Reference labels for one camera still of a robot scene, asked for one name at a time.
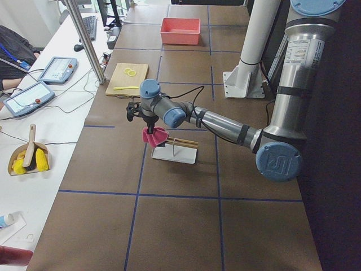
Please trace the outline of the magenta cleaning cloth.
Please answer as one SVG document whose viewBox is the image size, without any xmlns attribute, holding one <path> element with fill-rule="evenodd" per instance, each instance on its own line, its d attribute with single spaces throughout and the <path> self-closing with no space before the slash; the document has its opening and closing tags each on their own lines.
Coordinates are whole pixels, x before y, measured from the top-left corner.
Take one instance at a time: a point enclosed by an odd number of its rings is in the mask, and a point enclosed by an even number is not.
<svg viewBox="0 0 361 271">
<path fill-rule="evenodd" d="M 142 140 L 145 143 L 149 143 L 152 148 L 164 143 L 169 137 L 169 132 L 159 126 L 154 127 L 152 134 L 149 134 L 147 130 L 147 127 L 143 128 Z"/>
</svg>

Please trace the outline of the white towel rack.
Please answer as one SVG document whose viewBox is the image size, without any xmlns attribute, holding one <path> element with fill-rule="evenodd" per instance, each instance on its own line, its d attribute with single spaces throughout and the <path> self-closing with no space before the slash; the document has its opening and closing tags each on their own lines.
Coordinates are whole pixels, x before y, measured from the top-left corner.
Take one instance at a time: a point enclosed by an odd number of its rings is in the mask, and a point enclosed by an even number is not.
<svg viewBox="0 0 361 271">
<path fill-rule="evenodd" d="M 151 158 L 185 164 L 195 164 L 199 143 L 179 138 L 169 138 L 152 150 Z"/>
</svg>

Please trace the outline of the bamboo cutting board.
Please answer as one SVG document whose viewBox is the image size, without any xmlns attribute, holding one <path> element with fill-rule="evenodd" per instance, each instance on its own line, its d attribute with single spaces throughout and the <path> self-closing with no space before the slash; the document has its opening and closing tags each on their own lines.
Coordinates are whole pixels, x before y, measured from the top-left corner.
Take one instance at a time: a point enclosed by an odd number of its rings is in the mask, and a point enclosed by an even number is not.
<svg viewBox="0 0 361 271">
<path fill-rule="evenodd" d="M 117 63 L 107 96 L 140 97 L 140 84 L 147 78 L 148 64 Z"/>
</svg>

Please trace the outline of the pink plastic bin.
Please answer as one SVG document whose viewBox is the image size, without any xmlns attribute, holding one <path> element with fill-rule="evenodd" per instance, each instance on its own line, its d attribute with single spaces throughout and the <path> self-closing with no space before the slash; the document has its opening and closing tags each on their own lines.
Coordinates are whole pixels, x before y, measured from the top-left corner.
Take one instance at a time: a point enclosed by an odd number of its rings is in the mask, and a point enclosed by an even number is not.
<svg viewBox="0 0 361 271">
<path fill-rule="evenodd" d="M 198 18 L 163 18 L 160 35 L 163 44 L 198 45 L 201 20 Z"/>
</svg>

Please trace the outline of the upper teach pendant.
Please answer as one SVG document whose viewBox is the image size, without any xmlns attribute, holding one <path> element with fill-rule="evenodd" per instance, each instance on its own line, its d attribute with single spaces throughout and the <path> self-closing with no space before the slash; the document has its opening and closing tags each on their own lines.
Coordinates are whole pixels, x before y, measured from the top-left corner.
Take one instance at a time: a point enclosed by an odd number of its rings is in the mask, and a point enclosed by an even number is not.
<svg viewBox="0 0 361 271">
<path fill-rule="evenodd" d="M 78 66 L 76 58 L 53 57 L 44 68 L 38 81 L 50 85 L 61 85 L 66 83 L 73 75 Z"/>
</svg>

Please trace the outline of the teach pendant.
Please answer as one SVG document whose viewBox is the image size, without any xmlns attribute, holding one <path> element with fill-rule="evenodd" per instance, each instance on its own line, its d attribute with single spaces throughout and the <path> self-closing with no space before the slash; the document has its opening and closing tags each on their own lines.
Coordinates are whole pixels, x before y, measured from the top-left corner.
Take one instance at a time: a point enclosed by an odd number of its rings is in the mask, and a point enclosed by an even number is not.
<svg viewBox="0 0 361 271">
<path fill-rule="evenodd" d="M 55 97 L 55 93 L 44 83 L 37 82 L 4 100 L 5 107 L 13 116 L 31 113 Z"/>
<path fill-rule="evenodd" d="M 76 58 L 53 57 L 44 68 L 38 81 L 50 85 L 61 85 L 66 83 L 73 75 L 78 66 Z"/>
</svg>

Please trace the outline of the lower teach pendant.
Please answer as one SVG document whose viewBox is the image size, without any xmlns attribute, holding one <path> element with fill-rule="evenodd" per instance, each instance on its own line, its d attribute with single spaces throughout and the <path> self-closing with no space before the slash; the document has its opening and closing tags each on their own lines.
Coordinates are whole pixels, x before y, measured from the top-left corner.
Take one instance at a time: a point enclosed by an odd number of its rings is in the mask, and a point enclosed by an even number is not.
<svg viewBox="0 0 361 271">
<path fill-rule="evenodd" d="M 4 100 L 5 107 L 13 116 L 31 113 L 55 97 L 55 93 L 44 83 L 37 82 Z"/>
</svg>

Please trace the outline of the black keyboard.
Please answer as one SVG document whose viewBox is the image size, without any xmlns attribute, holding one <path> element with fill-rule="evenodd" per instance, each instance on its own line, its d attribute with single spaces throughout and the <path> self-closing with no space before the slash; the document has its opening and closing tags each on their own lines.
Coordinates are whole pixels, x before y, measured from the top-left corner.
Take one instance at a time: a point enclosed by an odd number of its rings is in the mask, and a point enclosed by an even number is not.
<svg viewBox="0 0 361 271">
<path fill-rule="evenodd" d="M 92 41 L 96 40 L 97 17 L 95 15 L 82 18 L 87 34 Z"/>
</svg>

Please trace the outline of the yellow toy corn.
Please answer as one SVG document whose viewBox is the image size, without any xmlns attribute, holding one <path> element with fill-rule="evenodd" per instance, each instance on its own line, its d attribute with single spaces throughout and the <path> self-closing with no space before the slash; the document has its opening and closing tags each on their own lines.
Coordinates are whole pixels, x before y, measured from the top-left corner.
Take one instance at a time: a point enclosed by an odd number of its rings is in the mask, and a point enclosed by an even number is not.
<svg viewBox="0 0 361 271">
<path fill-rule="evenodd" d="M 38 148 L 36 150 L 36 166 L 40 172 L 49 170 L 49 164 L 47 161 L 46 154 L 41 148 Z"/>
</svg>

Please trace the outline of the wooden hand brush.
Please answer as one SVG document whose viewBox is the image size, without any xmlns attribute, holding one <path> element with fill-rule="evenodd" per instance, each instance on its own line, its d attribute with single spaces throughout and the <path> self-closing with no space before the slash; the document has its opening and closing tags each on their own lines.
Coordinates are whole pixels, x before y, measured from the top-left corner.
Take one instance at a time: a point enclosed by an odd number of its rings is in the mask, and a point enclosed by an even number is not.
<svg viewBox="0 0 361 271">
<path fill-rule="evenodd" d="M 34 145 L 35 135 L 36 135 L 36 124 L 31 124 L 29 128 L 29 140 L 28 140 L 27 152 L 23 162 L 23 167 L 25 167 L 27 171 L 32 171 L 35 167 L 33 163 L 33 156 L 35 150 L 35 145 Z"/>
</svg>

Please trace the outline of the wooden dustpan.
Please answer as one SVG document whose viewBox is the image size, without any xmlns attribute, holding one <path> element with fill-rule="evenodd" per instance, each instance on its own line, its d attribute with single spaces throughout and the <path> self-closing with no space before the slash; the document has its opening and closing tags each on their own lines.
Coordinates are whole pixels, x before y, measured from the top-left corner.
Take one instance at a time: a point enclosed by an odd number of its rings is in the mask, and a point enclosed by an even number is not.
<svg viewBox="0 0 361 271">
<path fill-rule="evenodd" d="M 8 173 L 11 176 L 45 172 L 50 169 L 47 147 L 38 142 L 29 142 L 18 147 L 10 157 Z"/>
</svg>

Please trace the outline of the yellow cloth in dustpan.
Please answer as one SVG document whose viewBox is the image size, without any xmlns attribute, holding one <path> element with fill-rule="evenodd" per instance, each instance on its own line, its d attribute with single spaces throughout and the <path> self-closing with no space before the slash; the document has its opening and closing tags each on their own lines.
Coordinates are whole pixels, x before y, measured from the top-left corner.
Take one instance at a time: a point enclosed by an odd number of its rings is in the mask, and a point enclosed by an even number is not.
<svg viewBox="0 0 361 271">
<path fill-rule="evenodd" d="M 23 167 L 23 162 L 24 162 L 24 158 L 26 155 L 26 150 L 20 152 L 17 157 L 16 160 L 13 162 L 12 164 L 12 170 L 16 173 L 16 174 L 24 174 L 27 172 L 26 168 Z"/>
</svg>

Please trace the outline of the white tube on desk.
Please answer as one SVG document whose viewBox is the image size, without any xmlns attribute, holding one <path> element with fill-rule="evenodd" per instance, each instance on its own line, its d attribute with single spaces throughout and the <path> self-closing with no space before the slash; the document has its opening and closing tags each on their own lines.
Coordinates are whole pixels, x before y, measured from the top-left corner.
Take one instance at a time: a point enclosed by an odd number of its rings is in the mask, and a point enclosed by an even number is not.
<svg viewBox="0 0 361 271">
<path fill-rule="evenodd" d="M 6 213 L 0 216 L 0 228 L 4 229 L 13 225 L 17 221 L 17 214 Z"/>
</svg>

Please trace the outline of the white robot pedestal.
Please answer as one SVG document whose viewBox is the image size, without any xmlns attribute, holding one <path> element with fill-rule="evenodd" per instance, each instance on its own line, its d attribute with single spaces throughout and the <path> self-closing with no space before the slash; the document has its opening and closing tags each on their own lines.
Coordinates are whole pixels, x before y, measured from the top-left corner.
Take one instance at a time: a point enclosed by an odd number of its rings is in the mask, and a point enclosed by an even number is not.
<svg viewBox="0 0 361 271">
<path fill-rule="evenodd" d="M 239 63 L 233 71 L 223 73 L 225 97 L 265 97 L 260 66 L 280 2 L 254 1 Z"/>
</svg>

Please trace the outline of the aluminium frame post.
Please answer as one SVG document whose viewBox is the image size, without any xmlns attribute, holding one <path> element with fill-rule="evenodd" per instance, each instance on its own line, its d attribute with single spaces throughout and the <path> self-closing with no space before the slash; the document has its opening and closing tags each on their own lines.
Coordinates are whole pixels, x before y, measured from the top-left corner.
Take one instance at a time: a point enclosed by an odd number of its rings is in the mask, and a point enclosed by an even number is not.
<svg viewBox="0 0 361 271">
<path fill-rule="evenodd" d="M 104 84 L 106 77 L 98 61 L 98 57 L 92 45 L 91 39 L 87 33 L 86 27 L 83 23 L 81 13 L 78 9 L 78 4 L 74 0 L 65 0 L 65 5 L 69 11 L 70 17 L 80 37 L 81 43 L 84 46 L 85 53 L 91 64 L 91 67 L 98 79 L 100 85 Z"/>
</svg>

